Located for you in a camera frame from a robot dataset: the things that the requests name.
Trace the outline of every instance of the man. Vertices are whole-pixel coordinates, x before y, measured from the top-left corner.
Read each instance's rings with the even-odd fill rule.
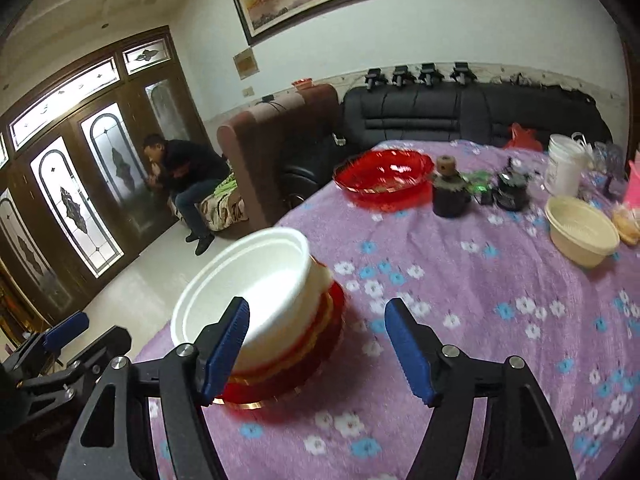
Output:
[[[143,149],[154,167],[147,183],[171,193],[176,209],[191,229],[185,241],[198,240],[196,256],[200,256],[215,236],[200,216],[198,205],[227,177],[228,165],[209,146],[189,140],[164,140],[158,134],[147,136]]]

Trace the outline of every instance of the purple tablecloth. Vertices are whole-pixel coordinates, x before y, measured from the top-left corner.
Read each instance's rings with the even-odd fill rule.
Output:
[[[433,158],[448,153],[460,171],[498,169],[510,155],[529,170],[546,165],[539,153],[463,141],[383,146]],[[521,214],[473,203],[450,220],[433,215],[431,205],[394,214],[355,208],[331,183],[285,216],[280,224],[302,231],[345,288],[344,340],[297,397],[253,412],[205,410],[228,477],[404,479],[431,410],[412,395],[385,333],[385,303],[399,296],[443,343],[471,357],[521,355],[548,397],[578,477],[598,478],[639,414],[640,252],[620,245],[597,269],[578,268],[548,237],[548,196],[533,195]],[[610,207],[595,191],[592,204]],[[138,360],[171,347],[165,327]],[[159,402],[151,412],[169,480]],[[461,479],[473,476],[483,421],[484,404],[476,402]]]

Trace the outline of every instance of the black jacket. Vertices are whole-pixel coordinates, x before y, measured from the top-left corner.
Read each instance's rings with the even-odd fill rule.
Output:
[[[174,178],[172,173],[188,164],[188,172]],[[168,140],[164,144],[163,172],[160,183],[169,191],[184,191],[203,180],[225,180],[229,174],[226,162],[210,146],[190,140]]]

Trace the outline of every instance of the white tiled floor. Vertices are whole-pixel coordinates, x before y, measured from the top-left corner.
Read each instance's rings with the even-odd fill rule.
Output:
[[[129,331],[132,344],[127,355],[135,357],[171,319],[182,290],[199,270],[249,232],[249,222],[231,226],[216,234],[206,253],[196,256],[196,243],[184,241],[189,230],[180,222],[173,225],[87,306],[89,329],[63,349],[60,360],[68,362],[113,325]]]

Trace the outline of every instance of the stained glass window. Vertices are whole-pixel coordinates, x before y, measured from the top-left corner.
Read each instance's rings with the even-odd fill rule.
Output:
[[[18,150],[31,137],[80,101],[120,79],[113,57],[74,76],[45,95],[11,125],[11,138]]]
[[[27,274],[56,308],[64,311],[71,296],[31,238],[8,189],[0,195],[0,227]]]
[[[9,160],[9,155],[6,153],[6,146],[4,145],[4,135],[0,132],[0,168],[2,168]]]
[[[84,190],[62,137],[33,160],[31,170],[66,238],[99,277],[123,253]]]
[[[164,38],[125,50],[122,55],[129,74],[171,59]]]
[[[189,140],[189,134],[175,103],[169,80],[164,79],[153,83],[145,88],[145,92],[164,138]]]
[[[116,103],[81,124],[102,177],[113,197],[126,209],[142,232],[153,225],[146,207],[151,194],[145,187],[146,171],[138,157]]]

